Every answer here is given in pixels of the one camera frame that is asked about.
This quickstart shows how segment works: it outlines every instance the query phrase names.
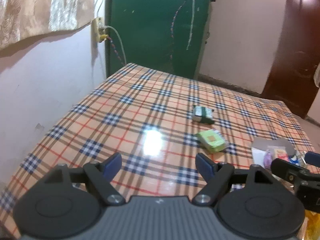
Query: floor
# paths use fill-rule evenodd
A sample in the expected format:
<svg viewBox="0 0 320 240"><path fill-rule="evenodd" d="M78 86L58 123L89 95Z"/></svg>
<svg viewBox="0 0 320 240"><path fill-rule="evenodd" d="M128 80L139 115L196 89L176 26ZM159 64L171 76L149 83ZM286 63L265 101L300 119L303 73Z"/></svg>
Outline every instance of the floor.
<svg viewBox="0 0 320 240"><path fill-rule="evenodd" d="M308 135L313 147L317 153L320 153L320 127L303 120L301 117L296 116L298 122L300 123L302 129Z"/></svg>

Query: plaid tablecloth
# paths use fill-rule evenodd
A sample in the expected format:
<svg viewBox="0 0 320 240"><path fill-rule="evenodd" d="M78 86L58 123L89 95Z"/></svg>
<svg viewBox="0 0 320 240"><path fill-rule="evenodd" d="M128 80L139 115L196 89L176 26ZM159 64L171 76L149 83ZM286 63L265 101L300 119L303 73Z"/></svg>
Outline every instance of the plaid tablecloth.
<svg viewBox="0 0 320 240"><path fill-rule="evenodd" d="M215 124L193 122L193 105L213 108ZM114 152L121 153L123 166L112 184L126 199L192 198L205 185L196 171L196 153L208 153L194 134L210 128L221 132L229 148L209 156L236 168L252 164L251 143L257 136L284 137L300 151L314 150L281 101L128 64L74 106L25 158L1 195L0 221L18 237L12 208L37 180L57 163L77 167Z"/></svg>

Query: brown wooden door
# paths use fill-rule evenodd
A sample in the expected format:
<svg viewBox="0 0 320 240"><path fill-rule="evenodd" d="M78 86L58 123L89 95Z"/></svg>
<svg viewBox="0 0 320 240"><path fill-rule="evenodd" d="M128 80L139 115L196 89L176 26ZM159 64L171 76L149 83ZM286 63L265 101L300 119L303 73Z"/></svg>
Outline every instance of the brown wooden door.
<svg viewBox="0 0 320 240"><path fill-rule="evenodd" d="M304 118L318 88L313 75L320 62L320 0L287 0L284 24L263 98L284 101Z"/></svg>

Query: door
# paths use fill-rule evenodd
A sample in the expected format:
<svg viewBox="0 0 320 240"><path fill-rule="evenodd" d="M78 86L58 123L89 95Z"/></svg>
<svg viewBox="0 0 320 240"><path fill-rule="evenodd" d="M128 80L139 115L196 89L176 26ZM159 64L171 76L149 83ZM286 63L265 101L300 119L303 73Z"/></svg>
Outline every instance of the door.
<svg viewBox="0 0 320 240"><path fill-rule="evenodd" d="M210 0L112 0L110 25L127 62L193 78ZM110 30L118 51L120 43ZM123 67L110 51L110 74Z"/></svg>
<svg viewBox="0 0 320 240"><path fill-rule="evenodd" d="M275 60L262 97L284 101L305 118L318 88L313 75L320 62L320 0L287 0Z"/></svg>

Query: silver screw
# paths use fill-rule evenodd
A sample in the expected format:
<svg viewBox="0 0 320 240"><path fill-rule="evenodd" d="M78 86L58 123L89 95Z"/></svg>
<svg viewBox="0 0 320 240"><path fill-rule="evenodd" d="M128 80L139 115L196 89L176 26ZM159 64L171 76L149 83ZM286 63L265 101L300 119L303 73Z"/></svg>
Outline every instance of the silver screw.
<svg viewBox="0 0 320 240"><path fill-rule="evenodd" d="M107 200L112 204L119 204L123 198L120 195L110 195Z"/></svg>
<svg viewBox="0 0 320 240"><path fill-rule="evenodd" d="M195 201L200 204L209 203L210 200L211 198L208 195L204 195L204 194L197 195L195 198Z"/></svg>

